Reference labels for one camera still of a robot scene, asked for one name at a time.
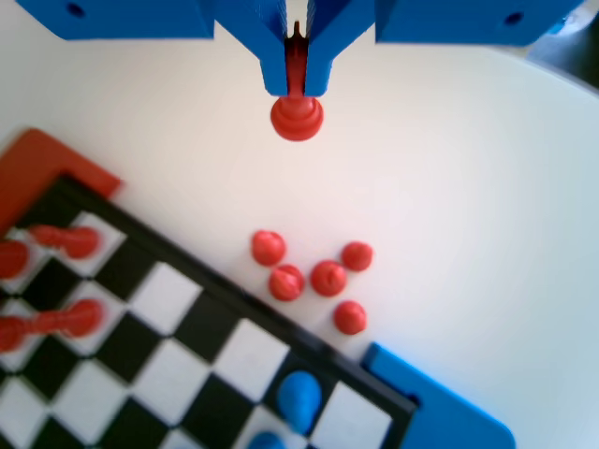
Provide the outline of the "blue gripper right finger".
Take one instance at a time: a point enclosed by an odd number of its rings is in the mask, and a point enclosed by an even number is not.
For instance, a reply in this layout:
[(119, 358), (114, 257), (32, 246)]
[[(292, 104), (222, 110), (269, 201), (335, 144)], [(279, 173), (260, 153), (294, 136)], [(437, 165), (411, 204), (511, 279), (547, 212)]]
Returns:
[(374, 18), (373, 0), (308, 2), (306, 96), (327, 91), (333, 61), (373, 25)]

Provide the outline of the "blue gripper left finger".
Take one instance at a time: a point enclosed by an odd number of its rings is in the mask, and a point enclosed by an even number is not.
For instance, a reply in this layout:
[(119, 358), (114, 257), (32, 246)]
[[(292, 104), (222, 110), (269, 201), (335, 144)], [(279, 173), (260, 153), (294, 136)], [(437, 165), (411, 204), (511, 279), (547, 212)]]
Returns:
[(286, 96), (286, 1), (217, 1), (215, 19), (258, 59), (266, 91)]

